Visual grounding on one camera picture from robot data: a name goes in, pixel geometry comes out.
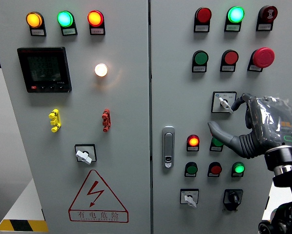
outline digital power meter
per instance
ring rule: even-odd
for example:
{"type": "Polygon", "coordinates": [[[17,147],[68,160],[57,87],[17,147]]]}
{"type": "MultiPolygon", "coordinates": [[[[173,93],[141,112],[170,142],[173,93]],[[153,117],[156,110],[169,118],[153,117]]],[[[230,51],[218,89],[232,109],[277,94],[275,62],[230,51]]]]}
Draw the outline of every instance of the digital power meter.
{"type": "Polygon", "coordinates": [[[68,93],[71,82],[64,47],[17,49],[29,93],[68,93]]]}

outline yellow black hazard stripe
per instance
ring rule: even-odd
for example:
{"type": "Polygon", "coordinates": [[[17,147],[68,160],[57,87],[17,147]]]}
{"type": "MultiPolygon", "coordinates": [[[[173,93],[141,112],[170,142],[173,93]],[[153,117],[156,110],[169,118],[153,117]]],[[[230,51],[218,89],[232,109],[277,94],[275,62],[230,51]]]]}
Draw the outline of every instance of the yellow black hazard stripe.
{"type": "Polygon", "coordinates": [[[17,220],[4,219],[0,223],[0,231],[16,232],[48,232],[46,221],[44,220],[17,220]]]}

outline red terminal connector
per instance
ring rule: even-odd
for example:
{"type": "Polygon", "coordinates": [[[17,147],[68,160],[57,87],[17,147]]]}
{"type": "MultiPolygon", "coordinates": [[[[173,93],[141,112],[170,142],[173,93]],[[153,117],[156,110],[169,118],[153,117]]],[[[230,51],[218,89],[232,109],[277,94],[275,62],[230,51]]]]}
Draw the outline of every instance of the red terminal connector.
{"type": "Polygon", "coordinates": [[[109,131],[111,127],[111,120],[110,120],[110,111],[108,109],[105,109],[102,115],[103,118],[103,131],[106,133],[109,131]]]}

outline white wall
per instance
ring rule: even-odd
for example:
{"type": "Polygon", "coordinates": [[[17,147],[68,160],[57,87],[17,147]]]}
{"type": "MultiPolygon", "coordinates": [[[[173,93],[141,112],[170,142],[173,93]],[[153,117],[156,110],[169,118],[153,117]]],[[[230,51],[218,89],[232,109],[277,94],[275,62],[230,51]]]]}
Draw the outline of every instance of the white wall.
{"type": "Polygon", "coordinates": [[[0,69],[0,221],[32,178],[0,69]]]}

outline yellow terminal connector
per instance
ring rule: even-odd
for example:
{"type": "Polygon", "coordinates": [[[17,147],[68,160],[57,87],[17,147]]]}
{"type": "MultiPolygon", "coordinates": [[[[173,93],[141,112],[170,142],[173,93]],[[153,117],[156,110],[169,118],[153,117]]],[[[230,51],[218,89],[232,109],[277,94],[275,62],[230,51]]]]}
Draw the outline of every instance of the yellow terminal connector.
{"type": "Polygon", "coordinates": [[[59,110],[54,109],[49,115],[48,117],[51,119],[50,120],[50,125],[54,126],[51,131],[53,133],[57,132],[60,127],[62,126],[62,123],[60,121],[60,116],[59,116],[59,110]]]}

